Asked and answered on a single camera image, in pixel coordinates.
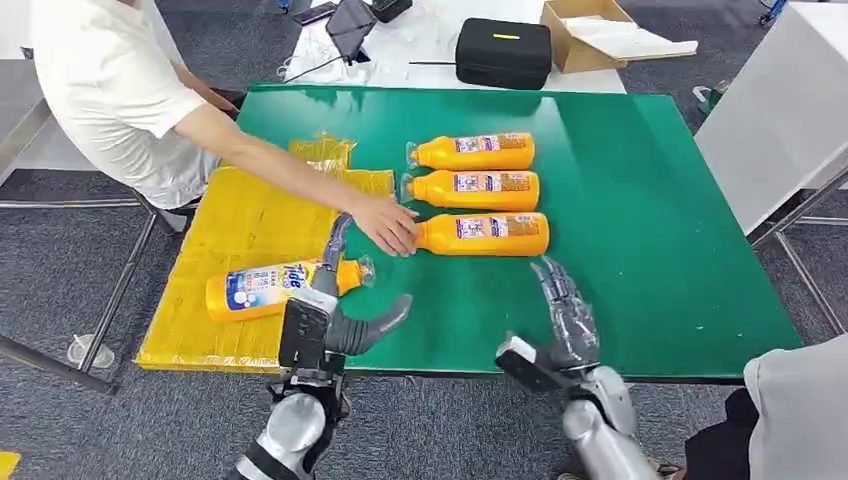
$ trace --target gray carpet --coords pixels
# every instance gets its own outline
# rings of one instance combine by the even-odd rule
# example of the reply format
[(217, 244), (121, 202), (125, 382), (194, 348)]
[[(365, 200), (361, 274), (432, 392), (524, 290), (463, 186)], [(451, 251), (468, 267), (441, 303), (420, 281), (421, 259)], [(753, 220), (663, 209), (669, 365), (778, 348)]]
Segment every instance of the gray carpet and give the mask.
[[(215, 86), (273, 79), (297, 29), (275, 2), (160, 0), (189, 67)], [(672, 93), (690, 128), (701, 118), (691, 87), (732, 77), (763, 32), (755, 0), (627, 0), (643, 26), (701, 41), (691, 59), (633, 64), (632, 92)], [(123, 196), (96, 173), (15, 172), (0, 198)], [(828, 204), (848, 213), (848, 197)], [(0, 333), (62, 359), (74, 333), (90, 332), (144, 216), (116, 211), (0, 210)], [(796, 227), (790, 236), (843, 317), (848, 235)], [(106, 344), (119, 366), (113, 397), (55, 381), (0, 358), (0, 449), (23, 454), (16, 479), (220, 478), (259, 433), (268, 412), (258, 375), (148, 372), (132, 364), (179, 239), (156, 232)], [(759, 253), (805, 342), (829, 338), (820, 312), (773, 244)], [(560, 433), (560, 402), (506, 378), (349, 381), (353, 416), (320, 464), (325, 479), (539, 479), (579, 470)], [(651, 454), (682, 462), (683, 441), (723, 419), (728, 387), (637, 385), (639, 436)]]

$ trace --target black case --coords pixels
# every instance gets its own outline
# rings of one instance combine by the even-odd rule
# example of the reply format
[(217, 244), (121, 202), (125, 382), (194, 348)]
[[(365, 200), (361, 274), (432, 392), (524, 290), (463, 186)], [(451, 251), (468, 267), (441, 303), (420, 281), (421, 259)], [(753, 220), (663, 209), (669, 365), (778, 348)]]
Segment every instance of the black case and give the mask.
[(377, 20), (389, 23), (409, 10), (412, 7), (412, 0), (373, 0), (368, 6), (371, 7)]
[(539, 90), (550, 72), (548, 27), (485, 18), (469, 18), (462, 24), (456, 42), (456, 76), (460, 81)]

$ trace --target metal table leg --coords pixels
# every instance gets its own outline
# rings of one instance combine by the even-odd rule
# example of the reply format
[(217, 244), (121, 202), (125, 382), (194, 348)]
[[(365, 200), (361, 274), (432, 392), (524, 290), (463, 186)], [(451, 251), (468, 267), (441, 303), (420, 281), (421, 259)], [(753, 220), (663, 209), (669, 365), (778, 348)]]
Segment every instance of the metal table leg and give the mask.
[(72, 380), (80, 385), (90, 388), (96, 392), (112, 394), (117, 386), (110, 382), (101, 380), (93, 375), (80, 372), (74, 367), (54, 360), (43, 353), (33, 350), (26, 345), (0, 335), (0, 355), (5, 355), (17, 362), (35, 367), (44, 372), (58, 375), (62, 378)]
[(138, 207), (138, 200), (118, 198), (114, 200), (60, 200), (53, 202), (26, 202), (20, 200), (0, 200), (0, 208), (114, 208)]
[(136, 199), (116, 199), (116, 200), (70, 200), (70, 201), (53, 201), (53, 202), (29, 202), (29, 201), (14, 201), (0, 200), (0, 208), (17, 208), (17, 209), (36, 209), (36, 208), (114, 208), (114, 207), (137, 207), (143, 206), (149, 213), (144, 229), (141, 231), (138, 239), (133, 246), (127, 263), (118, 277), (118, 282), (109, 297), (106, 304), (106, 309), (97, 323), (94, 331), (94, 338), (83, 356), (79, 364), (79, 368), (74, 368), (64, 363), (50, 358), (37, 350), (33, 350), (25, 345), (22, 345), (14, 340), (0, 335), (0, 354), (6, 355), (15, 361), (29, 365), (45, 372), (59, 375), (63, 378), (73, 380), (87, 388), (101, 393), (114, 393), (117, 386), (101, 380), (88, 372), (94, 363), (97, 351), (103, 344), (103, 339), (106, 332), (112, 325), (112, 320), (115, 317), (115, 312), (120, 305), (127, 285), (129, 285), (135, 268), (138, 265), (141, 254), (144, 252), (144, 247), (147, 245), (150, 235), (157, 221), (169, 234), (173, 235), (174, 227), (166, 221), (162, 220), (160, 212), (153, 207), (144, 197), (133, 191)]
[(813, 296), (813, 299), (818, 304), (824, 316), (827, 318), (828, 323), (831, 328), (837, 335), (841, 335), (845, 333), (845, 327), (842, 322), (839, 320), (839, 317), (836, 315), (836, 312), (833, 311), (833, 308), (827, 302), (827, 299), (824, 297), (821, 289), (818, 284), (816, 284), (815, 279), (810, 274), (810, 271), (807, 270), (807, 267), (804, 265), (804, 262), (801, 260), (801, 257), (798, 255), (798, 252), (792, 248), (792, 244), (789, 242), (789, 238), (783, 233), (787, 228), (792, 226), (793, 224), (807, 224), (807, 225), (839, 225), (839, 226), (848, 226), (848, 219), (844, 218), (827, 218), (827, 217), (805, 217), (804, 215), (809, 212), (813, 207), (818, 205), (822, 200), (827, 198), (833, 192), (837, 191), (839, 187), (848, 183), (848, 143), (842, 145), (841, 151), (839, 151), (836, 156), (832, 160), (833, 162), (839, 162), (839, 164), (844, 165), (842, 169), (830, 180), (827, 181), (820, 189), (816, 190), (812, 195), (810, 195), (806, 200), (801, 202), (800, 205), (795, 207), (789, 214), (780, 219), (777, 223), (771, 226), (764, 234), (760, 235), (759, 238), (754, 240), (752, 247), (756, 248), (763, 244), (763, 242), (767, 241), (770, 237), (775, 237), (778, 242), (780, 242), (780, 246), (783, 247), (783, 250), (786, 252), (786, 255), (789, 257), (789, 261), (792, 263), (792, 266), (795, 267), (795, 270), (798, 271), (798, 274), (801, 275), (801, 281), (804, 282), (804, 286), (807, 287), (807, 290), (810, 292), (810, 295)]
[(798, 274), (801, 275), (801, 281), (804, 282), (804, 286), (807, 287), (807, 290), (809, 290), (810, 294), (813, 296), (813, 299), (818, 304), (822, 313), (824, 313), (824, 316), (827, 318), (828, 323), (830, 323), (831, 328), (833, 328), (833, 330), (837, 333), (845, 333), (845, 327), (842, 326), (836, 312), (833, 311), (833, 308), (827, 302), (827, 299), (819, 289), (819, 286), (813, 279), (810, 271), (807, 270), (804, 262), (801, 261), (801, 257), (798, 255), (798, 252), (792, 248), (792, 244), (789, 243), (789, 239), (786, 238), (786, 234), (783, 232), (776, 232), (774, 237), (778, 242), (780, 242), (780, 246), (783, 247), (783, 250), (786, 251), (786, 256), (789, 257), (789, 261), (792, 262), (792, 266), (795, 267), (795, 270), (797, 270)]
[(130, 253), (130, 258), (124, 265), (124, 270), (121, 272), (121, 276), (118, 277), (118, 283), (115, 285), (115, 289), (112, 290), (109, 302), (106, 303), (106, 310), (103, 311), (103, 315), (97, 323), (97, 328), (94, 330), (94, 338), (91, 340), (91, 344), (79, 364), (80, 371), (84, 373), (88, 373), (88, 371), (91, 370), (91, 364), (94, 362), (95, 355), (100, 349), (100, 345), (103, 343), (103, 337), (106, 336), (106, 332), (112, 325), (112, 319), (115, 317), (118, 305), (121, 303), (124, 292), (127, 290), (127, 285), (135, 272), (135, 267), (138, 265), (141, 253), (144, 251), (144, 247), (150, 239), (150, 234), (153, 232), (153, 227), (156, 225), (156, 219), (158, 216), (159, 215), (157, 213), (153, 213), (147, 218), (144, 230), (142, 230), (141, 235), (139, 235), (138, 240), (136, 240), (132, 253)]

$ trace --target tide bottle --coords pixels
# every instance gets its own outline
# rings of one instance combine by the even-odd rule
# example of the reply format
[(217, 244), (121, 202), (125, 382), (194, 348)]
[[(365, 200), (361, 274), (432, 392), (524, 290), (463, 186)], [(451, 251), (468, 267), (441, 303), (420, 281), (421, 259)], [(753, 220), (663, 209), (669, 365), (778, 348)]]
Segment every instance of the tide bottle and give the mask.
[(526, 170), (533, 164), (536, 144), (529, 133), (499, 133), (474, 137), (437, 137), (406, 146), (410, 168), (436, 170)]
[(423, 177), (402, 177), (402, 200), (423, 200), (437, 207), (533, 211), (539, 202), (539, 176), (534, 172), (436, 170)]
[[(292, 292), (309, 285), (317, 266), (316, 262), (302, 261), (215, 275), (206, 282), (209, 318), (238, 322), (280, 314)], [(339, 262), (339, 296), (373, 281), (374, 264), (368, 256)]]
[(541, 213), (437, 215), (418, 224), (415, 246), (440, 255), (541, 255), (548, 248)]

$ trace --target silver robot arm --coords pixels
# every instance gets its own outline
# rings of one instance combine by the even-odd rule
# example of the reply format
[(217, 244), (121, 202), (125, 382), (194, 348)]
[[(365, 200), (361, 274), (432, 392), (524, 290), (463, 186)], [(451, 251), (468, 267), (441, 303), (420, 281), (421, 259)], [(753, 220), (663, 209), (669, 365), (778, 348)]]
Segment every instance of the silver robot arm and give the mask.
[(274, 407), (265, 429), (227, 480), (311, 480), (350, 406), (342, 394), (345, 357), (359, 355), (403, 322), (411, 295), (369, 321), (347, 317), (338, 305), (336, 272), (344, 249), (347, 214), (333, 223), (321, 265), (310, 285), (286, 302), (279, 362), (281, 379), (269, 385)]
[(634, 437), (636, 413), (621, 376), (599, 365), (595, 322), (574, 281), (558, 263), (532, 264), (550, 311), (553, 341), (544, 349), (508, 335), (496, 363), (534, 391), (562, 390), (569, 398), (562, 416), (593, 480), (657, 480)]

